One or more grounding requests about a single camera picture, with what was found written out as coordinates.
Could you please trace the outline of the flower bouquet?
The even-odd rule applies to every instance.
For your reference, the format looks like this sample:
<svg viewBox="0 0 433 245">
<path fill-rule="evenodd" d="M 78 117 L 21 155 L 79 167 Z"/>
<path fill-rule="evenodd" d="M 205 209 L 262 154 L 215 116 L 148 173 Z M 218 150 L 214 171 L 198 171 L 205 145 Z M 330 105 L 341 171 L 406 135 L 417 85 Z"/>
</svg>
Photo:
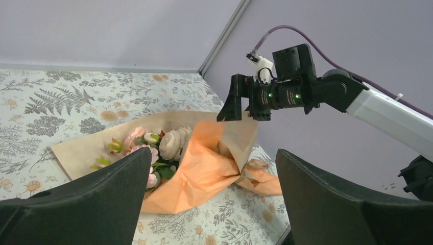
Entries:
<svg viewBox="0 0 433 245">
<path fill-rule="evenodd" d="M 112 161 L 112 139 L 123 141 L 137 127 L 168 133 L 190 127 L 175 175 L 142 202 L 144 213 L 177 214 L 197 207 L 232 183 L 260 195 L 282 193 L 277 176 L 266 172 L 267 165 L 249 160 L 257 135 L 257 122 L 243 113 L 240 121 L 217 122 L 217 114 L 198 111 L 167 111 L 52 146 L 59 164 L 71 180 L 91 173 L 98 158 Z"/>
</svg>

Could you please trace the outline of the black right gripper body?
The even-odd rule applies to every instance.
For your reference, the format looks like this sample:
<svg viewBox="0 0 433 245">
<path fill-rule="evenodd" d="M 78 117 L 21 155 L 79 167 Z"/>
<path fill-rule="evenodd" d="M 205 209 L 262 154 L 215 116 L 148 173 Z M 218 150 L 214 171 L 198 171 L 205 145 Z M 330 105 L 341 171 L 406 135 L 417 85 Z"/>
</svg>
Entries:
<svg viewBox="0 0 433 245">
<path fill-rule="evenodd" d="M 319 108 L 313 99 L 312 84 L 317 80 L 310 46 L 300 44 L 272 53 L 276 76 L 269 83 L 256 82 L 249 94 L 249 116 L 269 121 L 271 111 L 302 107 L 304 113 Z"/>
</svg>

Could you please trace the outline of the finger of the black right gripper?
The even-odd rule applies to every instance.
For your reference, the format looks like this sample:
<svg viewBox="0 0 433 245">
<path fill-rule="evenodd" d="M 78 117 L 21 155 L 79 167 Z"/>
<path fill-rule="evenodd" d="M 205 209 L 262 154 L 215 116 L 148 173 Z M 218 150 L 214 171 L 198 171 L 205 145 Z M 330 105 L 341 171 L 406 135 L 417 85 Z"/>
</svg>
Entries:
<svg viewBox="0 0 433 245">
<path fill-rule="evenodd" d="M 242 98 L 248 98 L 251 76 L 235 74 L 231 76 L 230 88 L 225 103 L 216 117 L 221 121 L 238 121 L 242 119 Z"/>
</svg>

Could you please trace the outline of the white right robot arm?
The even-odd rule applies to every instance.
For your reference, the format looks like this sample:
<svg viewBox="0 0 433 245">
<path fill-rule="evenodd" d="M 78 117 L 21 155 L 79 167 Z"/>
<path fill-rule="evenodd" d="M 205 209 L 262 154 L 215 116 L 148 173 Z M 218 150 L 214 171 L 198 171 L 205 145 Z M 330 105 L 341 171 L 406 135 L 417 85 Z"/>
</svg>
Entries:
<svg viewBox="0 0 433 245">
<path fill-rule="evenodd" d="M 347 113 L 409 146 L 419 156 L 400 172 L 405 192 L 432 200 L 432 118 L 393 99 L 341 68 L 316 75 L 307 44 L 273 52 L 273 61 L 247 54 L 256 66 L 254 76 L 235 74 L 217 121 L 236 121 L 246 112 L 256 121 L 269 121 L 273 110 L 302 108 L 308 114 L 321 104 Z"/>
</svg>

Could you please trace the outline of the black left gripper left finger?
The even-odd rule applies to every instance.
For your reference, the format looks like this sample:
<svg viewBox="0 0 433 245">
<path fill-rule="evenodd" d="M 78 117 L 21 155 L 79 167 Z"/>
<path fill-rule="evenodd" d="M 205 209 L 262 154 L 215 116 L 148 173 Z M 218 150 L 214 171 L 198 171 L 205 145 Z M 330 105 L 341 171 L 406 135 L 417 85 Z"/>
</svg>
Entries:
<svg viewBox="0 0 433 245">
<path fill-rule="evenodd" d="M 151 159 L 140 149 L 30 198 L 1 201 L 1 244 L 131 244 Z"/>
</svg>

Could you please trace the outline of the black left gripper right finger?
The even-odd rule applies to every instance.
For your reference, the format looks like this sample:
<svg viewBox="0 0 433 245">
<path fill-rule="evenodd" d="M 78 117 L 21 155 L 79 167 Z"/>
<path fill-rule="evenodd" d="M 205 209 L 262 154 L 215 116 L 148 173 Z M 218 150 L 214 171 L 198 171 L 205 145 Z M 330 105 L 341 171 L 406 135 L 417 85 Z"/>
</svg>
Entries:
<svg viewBox="0 0 433 245">
<path fill-rule="evenodd" d="M 275 164 L 290 222 L 279 244 L 432 244 L 432 202 L 357 185 L 284 149 Z"/>
</svg>

